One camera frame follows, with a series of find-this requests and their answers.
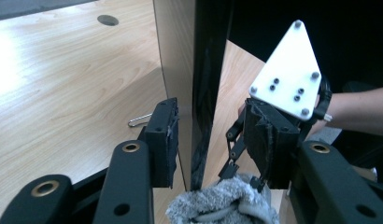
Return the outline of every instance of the black panel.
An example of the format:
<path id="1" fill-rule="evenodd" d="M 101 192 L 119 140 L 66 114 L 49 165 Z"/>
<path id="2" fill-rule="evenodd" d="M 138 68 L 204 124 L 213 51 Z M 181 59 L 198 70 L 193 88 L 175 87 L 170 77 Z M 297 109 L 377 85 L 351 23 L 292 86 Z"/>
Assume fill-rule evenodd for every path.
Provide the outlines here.
<path id="1" fill-rule="evenodd" d="M 186 189 L 201 188 L 233 0 L 154 1 L 163 77 L 179 106 Z"/>

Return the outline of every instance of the black screw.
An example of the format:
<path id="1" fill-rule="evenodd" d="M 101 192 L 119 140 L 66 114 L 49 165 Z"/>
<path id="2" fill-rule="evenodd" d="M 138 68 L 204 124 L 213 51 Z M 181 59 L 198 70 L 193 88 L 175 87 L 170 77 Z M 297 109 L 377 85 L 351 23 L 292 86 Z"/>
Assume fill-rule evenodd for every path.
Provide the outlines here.
<path id="1" fill-rule="evenodd" d="M 297 20 L 297 21 L 294 23 L 294 26 L 295 26 L 296 28 L 299 28 L 301 25 L 302 25 L 302 22 L 299 21 L 299 20 Z"/>
<path id="2" fill-rule="evenodd" d="M 313 72 L 311 77 L 314 78 L 314 79 L 319 78 L 319 72 Z"/>

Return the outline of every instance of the wooden table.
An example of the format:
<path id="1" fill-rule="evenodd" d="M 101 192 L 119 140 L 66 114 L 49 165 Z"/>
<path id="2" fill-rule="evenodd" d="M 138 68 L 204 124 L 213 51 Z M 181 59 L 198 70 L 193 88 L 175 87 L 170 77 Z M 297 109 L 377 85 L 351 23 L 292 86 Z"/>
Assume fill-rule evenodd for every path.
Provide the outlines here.
<path id="1" fill-rule="evenodd" d="M 110 15 L 116 26 L 97 17 Z M 73 183 L 109 164 L 114 147 L 136 139 L 127 122 L 166 98 L 154 11 L 147 0 L 102 0 L 0 21 L 0 216 L 30 181 L 49 174 Z M 204 186 L 227 160 L 224 133 L 263 62 L 228 42 Z M 244 154 L 241 171 L 256 172 Z M 155 189 L 156 223 L 184 192 Z M 278 210 L 281 190 L 273 191 Z"/>

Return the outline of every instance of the gray cloth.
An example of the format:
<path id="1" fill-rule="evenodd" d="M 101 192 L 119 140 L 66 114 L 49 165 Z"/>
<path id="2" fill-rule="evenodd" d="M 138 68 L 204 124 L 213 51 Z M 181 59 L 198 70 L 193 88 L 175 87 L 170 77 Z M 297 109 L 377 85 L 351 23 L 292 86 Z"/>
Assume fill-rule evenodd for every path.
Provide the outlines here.
<path id="1" fill-rule="evenodd" d="M 271 192 L 262 193 L 240 174 L 206 189 L 185 192 L 172 201 L 166 211 L 173 224 L 183 223 L 279 223 L 271 207 Z"/>

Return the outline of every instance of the mounting plate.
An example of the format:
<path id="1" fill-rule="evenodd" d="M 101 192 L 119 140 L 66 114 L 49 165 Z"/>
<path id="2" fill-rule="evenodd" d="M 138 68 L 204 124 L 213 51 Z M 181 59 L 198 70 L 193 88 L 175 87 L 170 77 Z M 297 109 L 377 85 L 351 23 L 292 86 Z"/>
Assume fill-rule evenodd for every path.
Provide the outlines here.
<path id="1" fill-rule="evenodd" d="M 311 118 L 321 80 L 314 51 L 302 21 L 282 37 L 249 94 L 301 120 Z"/>

